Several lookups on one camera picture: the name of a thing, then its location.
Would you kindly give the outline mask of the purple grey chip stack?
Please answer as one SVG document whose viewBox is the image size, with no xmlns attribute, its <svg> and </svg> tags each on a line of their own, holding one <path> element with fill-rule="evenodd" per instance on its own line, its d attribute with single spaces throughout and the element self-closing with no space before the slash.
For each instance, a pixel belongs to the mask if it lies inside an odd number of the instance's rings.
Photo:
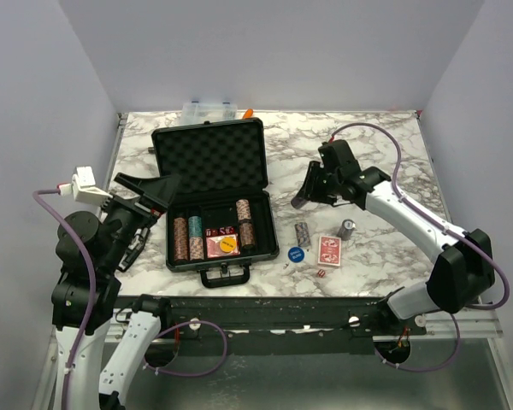
<svg viewBox="0 0 513 410">
<path fill-rule="evenodd" d="M 350 220 L 350 219 L 343 220 L 341 223 L 341 226 L 339 227 L 337 236 L 342 241 L 348 241 L 351 238 L 351 236 L 355 230 L 356 230 L 356 223 L 353 220 Z"/>
</svg>

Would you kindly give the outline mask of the red playing card deck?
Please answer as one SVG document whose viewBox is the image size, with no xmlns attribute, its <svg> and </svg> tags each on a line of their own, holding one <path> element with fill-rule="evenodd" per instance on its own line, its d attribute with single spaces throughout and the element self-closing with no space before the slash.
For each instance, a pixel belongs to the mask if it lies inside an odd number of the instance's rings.
<svg viewBox="0 0 513 410">
<path fill-rule="evenodd" d="M 341 265 L 341 239 L 339 237 L 321 235 L 318 244 L 317 263 L 320 266 L 339 267 Z"/>
</svg>

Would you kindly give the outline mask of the black poker set case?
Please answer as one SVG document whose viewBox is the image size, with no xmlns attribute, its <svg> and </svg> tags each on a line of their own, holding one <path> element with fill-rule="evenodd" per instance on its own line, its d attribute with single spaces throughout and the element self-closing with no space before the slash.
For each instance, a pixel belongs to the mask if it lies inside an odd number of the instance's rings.
<svg viewBox="0 0 513 410">
<path fill-rule="evenodd" d="M 166 266 L 171 272 L 197 272 L 208 289 L 245 284 L 251 266 L 270 261 L 280 248 L 268 187 L 263 124 L 258 118 L 156 129 L 151 134 L 160 175 L 179 174 L 181 181 L 166 219 Z M 256 246 L 242 249 L 235 202 L 251 206 Z M 202 218 L 202 261 L 174 261 L 174 219 Z M 206 228 L 233 226 L 239 254 L 207 258 Z"/>
</svg>

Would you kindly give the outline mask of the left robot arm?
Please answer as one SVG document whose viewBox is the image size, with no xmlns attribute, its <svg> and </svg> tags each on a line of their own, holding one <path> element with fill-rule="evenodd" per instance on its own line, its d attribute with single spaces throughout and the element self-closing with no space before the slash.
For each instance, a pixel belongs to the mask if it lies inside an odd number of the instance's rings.
<svg viewBox="0 0 513 410">
<path fill-rule="evenodd" d="M 104 337 L 120 290 L 115 273 L 137 232 L 151 228 L 167 212 L 180 176 L 141 179 L 118 173 L 115 182 L 136 197 L 125 199 L 98 188 L 90 167 L 78 168 L 70 182 L 57 187 L 61 196 L 98 206 L 105 218 L 77 211 L 58 220 L 56 255 L 62 268 L 51 296 L 60 359 L 56 409 L 119 404 L 117 391 L 98 391 Z"/>
</svg>

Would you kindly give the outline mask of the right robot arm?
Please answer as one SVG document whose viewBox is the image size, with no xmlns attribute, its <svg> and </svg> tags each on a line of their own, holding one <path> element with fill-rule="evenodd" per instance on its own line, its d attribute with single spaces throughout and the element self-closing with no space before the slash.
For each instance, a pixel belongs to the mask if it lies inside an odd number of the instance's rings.
<svg viewBox="0 0 513 410">
<path fill-rule="evenodd" d="M 457 313 L 492 287 L 492 245 L 484 231 L 448 224 L 406 196 L 379 168 L 362 169 L 346 141 L 324 143 L 318 152 L 321 159 L 310 162 L 292 199 L 294 208 L 307 202 L 334 205 L 343 199 L 395 227 L 433 263 L 429 279 L 387 297 L 375 316 L 382 332 L 396 334 L 408 318 L 421 313 Z"/>
</svg>

